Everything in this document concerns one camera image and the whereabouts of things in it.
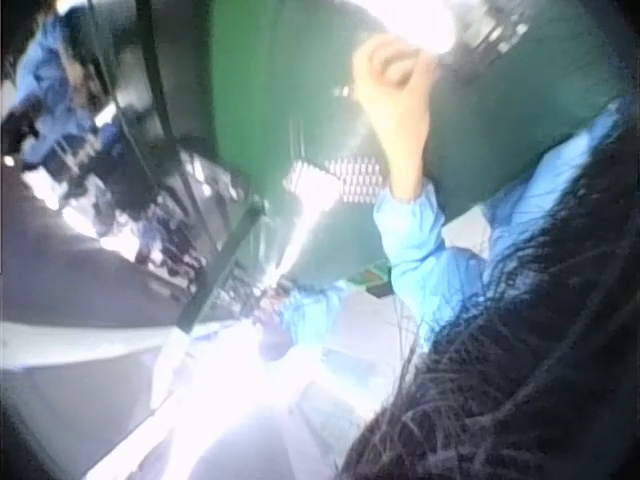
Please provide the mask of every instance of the worker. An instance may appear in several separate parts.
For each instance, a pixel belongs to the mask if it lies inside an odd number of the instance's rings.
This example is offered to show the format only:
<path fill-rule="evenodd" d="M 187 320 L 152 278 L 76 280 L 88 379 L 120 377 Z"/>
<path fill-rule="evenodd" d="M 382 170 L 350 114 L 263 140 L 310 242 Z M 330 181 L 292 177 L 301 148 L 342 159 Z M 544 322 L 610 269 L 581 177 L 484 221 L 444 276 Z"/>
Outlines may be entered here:
<path fill-rule="evenodd" d="M 262 329 L 260 353 L 266 361 L 283 358 L 294 346 L 321 347 L 333 328 L 346 282 L 326 289 L 274 287 L 262 299 L 254 323 Z"/>
<path fill-rule="evenodd" d="M 444 246 L 423 178 L 434 59 L 382 35 L 353 64 L 390 172 L 375 220 L 422 325 L 417 356 L 337 478 L 564 478 L 553 468 L 585 446 L 623 368 L 637 368 L 637 92 L 485 204 L 484 261 Z"/>
<path fill-rule="evenodd" d="M 617 107 L 613 104 L 593 126 L 548 152 L 532 175 L 482 205 L 492 229 L 485 261 L 470 250 L 445 246 L 445 217 L 434 184 L 424 178 L 435 59 L 393 36 L 377 36 L 355 55 L 354 76 L 356 94 L 388 160 L 389 188 L 380 195 L 374 218 L 394 291 L 419 320 L 426 348 L 465 298 L 485 292 L 484 280 L 511 245 L 544 224 L 588 160 L 589 149 L 611 129 Z"/>
<path fill-rule="evenodd" d="M 54 3 L 48 2 L 18 63 L 16 106 L 2 124 L 3 155 L 20 155 L 26 169 L 39 166 L 62 136 L 84 137 L 95 128 L 98 84 L 73 59 L 66 17 L 55 13 Z M 23 148 L 30 136 L 35 141 Z"/>

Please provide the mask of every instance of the blue sleeve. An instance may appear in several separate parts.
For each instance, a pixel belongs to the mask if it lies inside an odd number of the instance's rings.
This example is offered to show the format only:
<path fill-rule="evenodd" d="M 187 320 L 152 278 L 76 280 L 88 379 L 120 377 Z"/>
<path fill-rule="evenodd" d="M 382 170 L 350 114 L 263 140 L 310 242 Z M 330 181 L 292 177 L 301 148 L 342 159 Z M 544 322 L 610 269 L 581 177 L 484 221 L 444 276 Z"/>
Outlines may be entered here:
<path fill-rule="evenodd" d="M 526 224 L 531 230 L 534 225 L 544 221 L 560 196 L 588 163 L 593 149 L 607 135 L 615 133 L 613 127 L 621 106 L 622 102 L 613 102 L 588 128 L 543 157 L 514 207 L 511 219 L 514 227 Z"/>
<path fill-rule="evenodd" d="M 463 299 L 481 292 L 485 261 L 470 250 L 445 246 L 445 218 L 431 184 L 410 204 L 399 202 L 385 190 L 374 219 L 391 263 L 394 291 L 416 317 L 426 347 L 456 314 Z"/>
<path fill-rule="evenodd" d="M 282 324 L 291 333 L 293 344 L 321 346 L 336 322 L 346 293 L 346 282 L 327 290 L 294 289 L 282 310 Z"/>

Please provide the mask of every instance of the fingers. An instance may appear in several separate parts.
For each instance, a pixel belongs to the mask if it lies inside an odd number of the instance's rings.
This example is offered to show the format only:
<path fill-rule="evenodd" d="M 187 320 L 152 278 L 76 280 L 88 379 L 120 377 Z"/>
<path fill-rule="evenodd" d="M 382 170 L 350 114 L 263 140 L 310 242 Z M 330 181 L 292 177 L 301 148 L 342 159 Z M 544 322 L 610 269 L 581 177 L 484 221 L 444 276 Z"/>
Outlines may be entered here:
<path fill-rule="evenodd" d="M 418 57 L 411 79 L 407 84 L 407 90 L 415 94 L 428 94 L 436 75 L 436 59 L 426 53 L 421 53 Z"/>
<path fill-rule="evenodd" d="M 387 68 L 416 54 L 415 47 L 391 34 L 371 37 L 353 56 L 353 74 L 356 82 L 382 80 Z"/>
<path fill-rule="evenodd" d="M 413 76 L 418 58 L 418 55 L 413 55 L 391 64 L 384 72 L 385 83 L 395 89 L 404 88 Z"/>
<path fill-rule="evenodd" d="M 374 35 L 367 40 L 360 48 L 353 54 L 353 73 L 354 76 L 366 73 L 371 69 L 371 58 L 373 53 L 378 50 L 382 45 L 392 42 L 395 37 L 390 34 Z"/>

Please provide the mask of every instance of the metal pole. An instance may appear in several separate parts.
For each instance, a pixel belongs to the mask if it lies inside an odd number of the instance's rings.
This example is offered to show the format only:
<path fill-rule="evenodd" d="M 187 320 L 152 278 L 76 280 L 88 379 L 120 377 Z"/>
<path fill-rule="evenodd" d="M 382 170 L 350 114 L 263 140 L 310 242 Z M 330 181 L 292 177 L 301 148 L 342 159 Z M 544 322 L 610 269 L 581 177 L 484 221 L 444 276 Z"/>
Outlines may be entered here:
<path fill-rule="evenodd" d="M 209 308 L 214 290 L 226 278 L 229 268 L 238 253 L 240 245 L 247 238 L 251 229 L 264 214 L 264 206 L 260 202 L 252 202 L 240 218 L 238 225 L 227 238 L 220 252 L 207 265 L 203 284 L 184 307 L 176 326 L 189 335 Z"/>

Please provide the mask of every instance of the blue shirt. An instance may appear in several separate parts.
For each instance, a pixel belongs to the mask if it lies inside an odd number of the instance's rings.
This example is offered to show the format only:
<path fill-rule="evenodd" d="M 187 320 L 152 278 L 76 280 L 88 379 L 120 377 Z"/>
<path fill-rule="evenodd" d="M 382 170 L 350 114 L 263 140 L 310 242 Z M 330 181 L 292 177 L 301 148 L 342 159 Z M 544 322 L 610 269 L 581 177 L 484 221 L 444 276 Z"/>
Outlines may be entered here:
<path fill-rule="evenodd" d="M 620 102 L 613 103 L 593 125 L 548 152 L 528 181 L 507 187 L 482 206 L 492 228 L 487 261 L 470 250 L 445 246 L 445 218 L 433 185 L 427 184 L 408 204 L 394 199 L 388 189 L 380 195 L 374 219 L 392 267 L 391 281 L 418 320 L 424 348 L 465 298 L 483 293 L 509 247 L 539 230 L 594 146 L 612 131 L 619 107 Z"/>
<path fill-rule="evenodd" d="M 322 346 L 333 328 L 347 283 L 337 282 L 324 290 L 295 288 L 280 312 L 282 326 L 294 345 Z"/>
<path fill-rule="evenodd" d="M 20 59 L 16 72 L 16 102 L 37 97 L 44 110 L 36 127 L 40 137 L 22 152 L 29 164 L 41 163 L 63 135 L 86 135 L 93 126 L 89 111 L 76 108 L 60 48 L 64 45 L 64 17 L 47 18 Z"/>

